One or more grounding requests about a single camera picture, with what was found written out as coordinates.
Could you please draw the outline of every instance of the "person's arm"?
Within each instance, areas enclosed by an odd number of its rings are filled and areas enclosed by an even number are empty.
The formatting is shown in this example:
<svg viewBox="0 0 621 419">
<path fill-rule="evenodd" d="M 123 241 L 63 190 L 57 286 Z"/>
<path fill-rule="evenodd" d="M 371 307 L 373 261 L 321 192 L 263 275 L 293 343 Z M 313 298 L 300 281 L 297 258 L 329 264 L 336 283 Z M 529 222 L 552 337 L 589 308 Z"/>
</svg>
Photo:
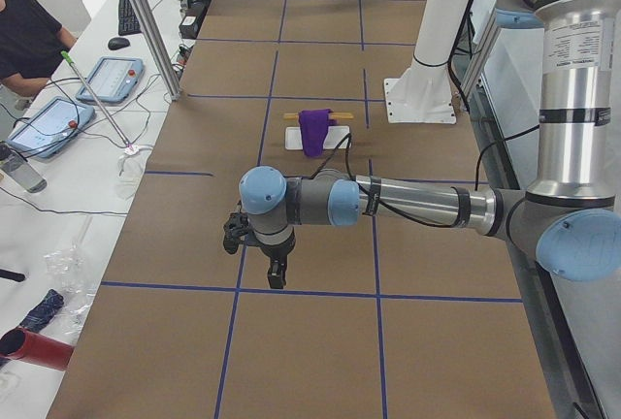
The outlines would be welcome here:
<svg viewBox="0 0 621 419">
<path fill-rule="evenodd" d="M 66 48 L 72 48 L 76 43 L 77 39 L 71 34 L 67 28 L 64 26 L 60 27 L 60 30 L 56 33 L 56 38 L 60 41 Z"/>
<path fill-rule="evenodd" d="M 24 78 L 15 73 L 1 80 L 2 84 L 21 97 L 34 97 L 48 84 L 47 78 Z"/>
</svg>

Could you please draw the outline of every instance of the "black shirt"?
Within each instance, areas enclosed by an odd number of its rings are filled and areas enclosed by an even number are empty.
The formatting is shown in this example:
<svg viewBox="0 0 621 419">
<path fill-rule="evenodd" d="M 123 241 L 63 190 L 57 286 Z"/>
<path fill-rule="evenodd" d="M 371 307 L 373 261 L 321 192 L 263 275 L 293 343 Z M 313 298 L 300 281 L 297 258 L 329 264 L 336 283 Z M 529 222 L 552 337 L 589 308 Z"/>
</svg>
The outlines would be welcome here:
<svg viewBox="0 0 621 419">
<path fill-rule="evenodd" d="M 68 50 L 56 33 L 61 24 L 36 0 L 5 0 L 0 12 L 0 80 L 21 73 L 49 78 Z"/>
</svg>

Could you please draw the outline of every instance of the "red cylinder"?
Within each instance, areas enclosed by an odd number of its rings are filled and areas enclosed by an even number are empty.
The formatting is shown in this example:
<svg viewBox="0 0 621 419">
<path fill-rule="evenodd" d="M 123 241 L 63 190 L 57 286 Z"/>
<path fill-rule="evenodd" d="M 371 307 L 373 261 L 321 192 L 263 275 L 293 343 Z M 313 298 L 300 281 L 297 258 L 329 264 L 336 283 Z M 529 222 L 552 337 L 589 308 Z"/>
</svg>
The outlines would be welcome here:
<svg viewBox="0 0 621 419">
<path fill-rule="evenodd" d="M 0 338 L 0 356 L 65 371 L 74 347 L 17 327 Z"/>
</svg>

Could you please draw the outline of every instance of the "brown table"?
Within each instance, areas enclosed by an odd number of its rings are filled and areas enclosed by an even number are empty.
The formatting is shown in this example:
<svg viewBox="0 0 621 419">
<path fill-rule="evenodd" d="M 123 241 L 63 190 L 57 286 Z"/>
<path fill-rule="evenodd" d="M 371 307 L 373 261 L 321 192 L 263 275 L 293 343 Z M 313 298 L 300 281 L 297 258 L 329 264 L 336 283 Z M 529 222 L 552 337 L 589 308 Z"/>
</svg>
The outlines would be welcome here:
<svg viewBox="0 0 621 419">
<path fill-rule="evenodd" d="M 284 113 L 354 113 L 355 173 L 472 183 L 467 115 L 387 122 L 424 5 L 213 0 L 49 418 L 554 417 L 501 242 L 300 227 L 282 291 L 258 249 L 222 249 L 245 171 L 318 164 Z"/>
</svg>

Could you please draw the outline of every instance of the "table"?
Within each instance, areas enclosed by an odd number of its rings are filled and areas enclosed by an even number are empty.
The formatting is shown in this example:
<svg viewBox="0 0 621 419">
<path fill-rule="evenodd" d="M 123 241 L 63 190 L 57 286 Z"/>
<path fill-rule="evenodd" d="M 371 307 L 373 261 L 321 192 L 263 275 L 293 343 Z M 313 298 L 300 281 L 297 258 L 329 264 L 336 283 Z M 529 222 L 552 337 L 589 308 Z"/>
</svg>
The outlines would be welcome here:
<svg viewBox="0 0 621 419">
<path fill-rule="evenodd" d="M 387 123 L 424 2 L 213 0 L 49 419 L 553 417 L 501 242 L 300 227 L 284 290 L 222 249 L 246 170 L 318 164 L 284 150 L 284 113 L 354 113 L 355 173 L 472 183 L 464 114 Z"/>
<path fill-rule="evenodd" d="M 154 16 L 160 28 L 167 51 L 174 55 L 182 42 L 179 36 L 180 10 L 177 0 L 148 0 L 154 8 Z M 135 102 L 115 116 L 117 123 L 130 139 L 140 135 L 140 144 L 154 144 L 162 126 L 170 100 L 161 79 L 151 79 L 158 70 L 150 56 L 142 34 L 128 36 L 129 48 L 117 51 L 107 49 L 108 40 L 116 35 L 118 0 L 108 0 L 102 10 L 90 22 L 71 55 L 84 74 L 87 74 L 102 55 L 140 57 L 145 61 L 145 73 L 130 97 L 135 97 L 151 82 L 140 103 Z M 66 64 L 61 64 L 53 75 L 55 81 L 73 77 Z M 62 88 L 74 96 L 80 85 L 61 82 Z M 28 114 L 34 113 L 48 100 L 61 95 L 51 86 L 34 101 Z M 95 121 L 104 116 L 96 110 Z M 115 131 L 107 121 L 87 128 L 88 133 L 105 135 L 120 144 Z M 49 161 L 32 159 L 33 167 L 48 181 L 48 187 L 39 194 L 28 195 L 5 179 L 0 185 L 13 194 L 23 197 L 40 208 L 53 210 L 111 210 L 126 213 L 133 198 L 118 196 L 119 185 L 117 159 L 121 149 L 104 138 L 79 135 L 59 154 Z M 146 163 L 147 154 L 141 154 L 140 162 Z M 40 302 L 47 291 L 57 283 L 46 274 L 43 256 L 56 250 L 69 249 L 76 240 L 82 240 L 83 267 L 89 281 L 96 288 L 120 233 L 125 215 L 86 216 L 81 214 L 56 215 L 40 213 L 20 201 L 0 192 L 2 236 L 0 240 L 0 268 L 27 274 L 22 283 L 0 279 L 0 331 L 4 334 L 13 328 L 25 314 Z M 68 342 L 75 342 L 77 334 L 67 334 L 62 317 L 53 320 L 43 334 Z M 53 400 L 63 372 L 11 362 L 0 371 L 0 416 L 12 419 L 45 417 Z"/>
</svg>

